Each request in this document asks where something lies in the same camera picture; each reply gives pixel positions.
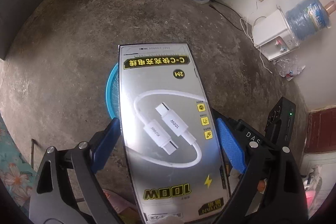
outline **silver screw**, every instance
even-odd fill
[[[250,142],[249,145],[250,145],[251,148],[257,148],[258,147],[257,142]]]
[[[287,147],[287,146],[284,146],[283,148],[282,148],[282,151],[284,151],[285,153],[289,153],[289,148]]]
[[[50,153],[54,152],[54,150],[55,150],[55,147],[50,146],[50,147],[47,148],[47,153],[50,154]]]
[[[84,149],[84,148],[87,147],[87,145],[88,145],[87,142],[81,142],[81,143],[79,143],[78,147],[79,147],[79,149]]]

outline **product box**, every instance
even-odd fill
[[[166,215],[211,223],[229,192],[188,45],[120,46],[119,92],[126,157],[144,223]]]

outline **charging cable image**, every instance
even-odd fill
[[[150,95],[174,95],[174,96],[182,96],[191,99],[206,101],[204,97],[181,92],[176,90],[150,90],[141,93],[138,95],[133,103],[135,113],[139,120],[144,124],[143,129],[145,132],[152,138],[152,140],[157,144],[157,146],[161,147],[168,155],[171,155],[178,146],[172,141],[171,136],[162,128],[162,126],[158,123],[157,120],[147,120],[144,115],[141,113],[138,103],[141,99],[150,96]],[[158,159],[154,159],[145,155],[140,154],[139,152],[128,148],[128,152],[134,156],[140,157],[146,161],[166,166],[166,167],[174,167],[174,168],[187,168],[196,165],[200,162],[202,158],[202,152],[199,145],[196,142],[196,138],[188,131],[188,125],[173,111],[168,107],[168,105],[164,102],[159,104],[156,108],[156,111],[161,115],[162,120],[166,123],[166,125],[179,137],[182,136],[190,145],[194,147],[197,153],[197,157],[194,161],[187,163],[173,163],[162,161]]]

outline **teal floral cloth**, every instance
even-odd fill
[[[36,172],[15,145],[0,114],[0,179],[27,216],[35,176]]]

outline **gray floor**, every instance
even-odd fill
[[[239,18],[218,7],[236,25]],[[307,109],[293,81],[266,71],[243,32],[191,0],[53,0],[17,35],[0,64],[0,111],[26,158],[38,141],[44,150],[72,148],[103,130],[110,118],[105,84],[119,44],[189,43],[212,106],[263,132],[281,96],[296,106],[291,150],[304,147]],[[274,71],[273,65],[265,60]],[[133,199],[121,140],[97,177],[102,187]]]

